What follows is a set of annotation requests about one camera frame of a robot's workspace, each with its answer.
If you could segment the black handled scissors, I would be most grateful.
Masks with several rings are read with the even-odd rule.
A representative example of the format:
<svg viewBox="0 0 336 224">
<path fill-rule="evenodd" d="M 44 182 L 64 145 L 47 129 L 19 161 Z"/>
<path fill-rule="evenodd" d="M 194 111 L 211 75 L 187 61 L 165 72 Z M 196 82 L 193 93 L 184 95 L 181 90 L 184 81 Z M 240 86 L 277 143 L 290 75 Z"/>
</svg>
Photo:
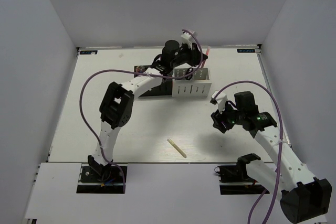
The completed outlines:
<svg viewBox="0 0 336 224">
<path fill-rule="evenodd" d="M 190 67 L 187 69 L 186 73 L 185 73 L 185 79 L 186 80 L 191 80 L 192 77 L 193 77 L 193 71 L 194 71 L 194 68 Z"/>
</svg>

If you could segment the slim yellow pen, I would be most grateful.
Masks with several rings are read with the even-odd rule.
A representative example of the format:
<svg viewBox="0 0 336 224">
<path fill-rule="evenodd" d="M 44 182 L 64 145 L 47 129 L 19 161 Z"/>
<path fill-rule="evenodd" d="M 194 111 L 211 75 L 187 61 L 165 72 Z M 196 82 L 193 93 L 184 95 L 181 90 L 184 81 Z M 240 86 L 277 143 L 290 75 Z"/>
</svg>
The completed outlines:
<svg viewBox="0 0 336 224">
<path fill-rule="evenodd" d="M 168 138 L 167 141 L 184 157 L 187 158 L 187 155 L 170 139 Z"/>
</svg>

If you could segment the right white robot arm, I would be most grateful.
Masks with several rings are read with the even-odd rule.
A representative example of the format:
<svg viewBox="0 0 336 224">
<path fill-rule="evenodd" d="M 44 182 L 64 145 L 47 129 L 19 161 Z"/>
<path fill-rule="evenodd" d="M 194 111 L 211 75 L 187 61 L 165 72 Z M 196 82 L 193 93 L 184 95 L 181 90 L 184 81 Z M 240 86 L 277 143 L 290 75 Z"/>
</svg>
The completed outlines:
<svg viewBox="0 0 336 224">
<path fill-rule="evenodd" d="M 259 182 L 273 194 L 272 201 L 279 201 L 281 210 L 291 223 L 300 223 L 329 210 L 332 186 L 327 179 L 318 179 L 297 157 L 290 145 L 280 139 L 280 129 L 268 112 L 260 112 L 254 95 L 239 92 L 235 101 L 215 91 L 211 103 L 217 106 L 212 113 L 213 127 L 222 133 L 241 126 L 266 151 L 276 169 L 268 167 L 254 154 L 237 160 L 237 175 L 247 182 Z"/>
</svg>

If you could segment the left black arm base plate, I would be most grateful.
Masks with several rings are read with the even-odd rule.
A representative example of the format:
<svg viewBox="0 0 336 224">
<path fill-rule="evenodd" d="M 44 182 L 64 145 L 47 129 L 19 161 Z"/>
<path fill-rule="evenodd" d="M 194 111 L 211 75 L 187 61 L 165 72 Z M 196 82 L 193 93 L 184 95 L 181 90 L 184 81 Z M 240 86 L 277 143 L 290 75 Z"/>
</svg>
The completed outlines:
<svg viewBox="0 0 336 224">
<path fill-rule="evenodd" d="M 124 194 L 122 173 L 117 167 L 100 177 L 90 166 L 81 167 L 77 194 Z"/>
</svg>

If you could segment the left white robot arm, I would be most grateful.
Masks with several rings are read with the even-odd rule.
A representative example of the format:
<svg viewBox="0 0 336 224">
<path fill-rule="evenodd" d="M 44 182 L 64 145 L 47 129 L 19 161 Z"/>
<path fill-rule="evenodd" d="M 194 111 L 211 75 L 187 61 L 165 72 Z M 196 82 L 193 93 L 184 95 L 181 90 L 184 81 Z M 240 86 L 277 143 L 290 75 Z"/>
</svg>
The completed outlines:
<svg viewBox="0 0 336 224">
<path fill-rule="evenodd" d="M 99 107 L 101 130 L 96 135 L 98 144 L 95 152 L 88 156 L 88 164 L 98 181 L 104 182 L 112 176 L 113 149 L 121 128 L 131 118 L 134 101 L 170 79 L 174 68 L 188 64 L 194 71 L 206 59 L 207 55 L 196 43 L 179 44 L 175 40 L 169 40 L 162 53 L 154 58 L 144 72 L 127 82 L 112 82 L 108 85 Z"/>
</svg>

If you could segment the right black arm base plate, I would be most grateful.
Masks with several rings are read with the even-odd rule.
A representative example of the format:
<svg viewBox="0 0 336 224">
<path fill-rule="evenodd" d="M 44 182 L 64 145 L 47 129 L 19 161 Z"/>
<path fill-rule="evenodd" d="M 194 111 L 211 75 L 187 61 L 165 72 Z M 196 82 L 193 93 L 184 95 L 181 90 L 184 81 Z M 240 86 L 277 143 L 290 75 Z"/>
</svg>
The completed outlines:
<svg viewBox="0 0 336 224">
<path fill-rule="evenodd" d="M 260 195 L 265 190 L 251 178 L 242 179 L 236 165 L 219 165 L 214 172 L 219 179 L 221 195 Z"/>
</svg>

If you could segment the slim orange pen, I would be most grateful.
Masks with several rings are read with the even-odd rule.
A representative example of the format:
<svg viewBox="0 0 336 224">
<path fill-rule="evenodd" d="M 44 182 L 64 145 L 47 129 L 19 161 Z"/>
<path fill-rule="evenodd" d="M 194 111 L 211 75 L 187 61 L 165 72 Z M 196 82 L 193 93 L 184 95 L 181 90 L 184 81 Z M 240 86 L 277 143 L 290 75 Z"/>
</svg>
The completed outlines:
<svg viewBox="0 0 336 224">
<path fill-rule="evenodd" d="M 209 55 L 209 52 L 210 52 L 210 49 L 211 49 L 211 47 L 210 46 L 208 46 L 207 47 L 207 50 L 206 50 L 206 56 L 208 56 Z M 202 65 L 201 65 L 201 68 L 204 68 L 204 66 L 205 66 L 205 62 L 206 62 L 206 60 L 204 60 L 203 62 L 202 62 Z"/>
</svg>

